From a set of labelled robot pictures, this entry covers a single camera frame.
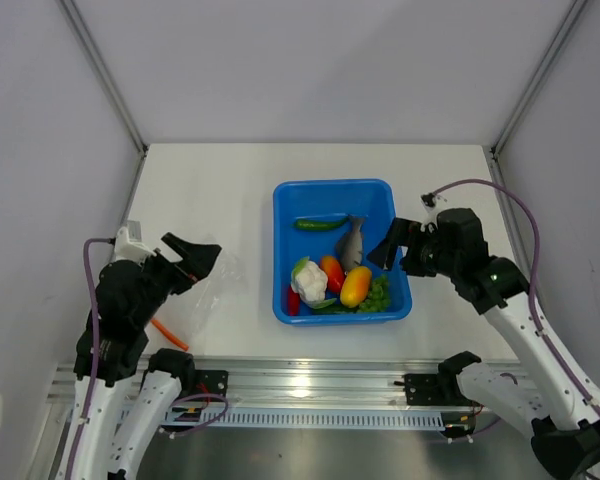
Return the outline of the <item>grey fish toy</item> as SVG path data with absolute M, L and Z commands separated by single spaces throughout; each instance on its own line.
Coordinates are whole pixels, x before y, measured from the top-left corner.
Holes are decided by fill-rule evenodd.
M 345 232 L 335 245 L 337 258 L 346 274 L 361 266 L 364 257 L 362 226 L 365 218 L 349 215 L 348 220 L 350 230 Z

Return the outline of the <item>clear zip top bag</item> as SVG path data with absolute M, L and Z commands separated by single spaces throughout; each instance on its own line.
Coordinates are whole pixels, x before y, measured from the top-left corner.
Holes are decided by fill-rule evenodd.
M 168 347 L 201 355 L 215 316 L 246 286 L 243 262 L 223 249 L 206 279 L 181 295 L 170 296 L 158 310 L 146 329 L 148 349 Z

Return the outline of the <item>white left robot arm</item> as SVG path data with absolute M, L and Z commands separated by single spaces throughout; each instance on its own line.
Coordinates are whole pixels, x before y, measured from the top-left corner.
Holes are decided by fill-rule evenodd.
M 59 479 L 133 479 L 172 407 L 199 401 L 229 408 L 225 388 L 207 387 L 191 354 L 162 348 L 150 357 L 131 410 L 122 412 L 148 344 L 147 325 L 169 297 L 207 278 L 221 252 L 217 244 L 190 243 L 172 233 L 162 241 L 178 260 L 120 228 L 106 241 L 114 259 L 98 274 L 90 262 L 97 241 L 84 243 L 90 311 L 76 344 L 75 394 Z

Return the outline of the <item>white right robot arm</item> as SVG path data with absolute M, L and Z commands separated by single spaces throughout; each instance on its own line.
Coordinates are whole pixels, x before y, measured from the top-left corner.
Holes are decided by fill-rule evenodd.
M 501 335 L 534 382 L 537 393 L 496 374 L 469 352 L 445 361 L 436 380 L 448 403 L 474 400 L 514 427 L 555 479 L 572 479 L 600 463 L 600 390 L 560 340 L 551 339 L 532 289 L 516 264 L 490 254 L 482 224 L 467 208 L 436 214 L 433 222 L 392 220 L 367 256 L 388 270 L 399 260 L 409 276 L 450 279 L 456 293 Z

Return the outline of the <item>white cauliflower toy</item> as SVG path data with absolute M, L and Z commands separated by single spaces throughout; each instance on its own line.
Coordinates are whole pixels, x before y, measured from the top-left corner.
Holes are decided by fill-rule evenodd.
M 323 309 L 336 302 L 327 297 L 328 277 L 309 257 L 301 258 L 291 272 L 291 288 L 312 309 Z

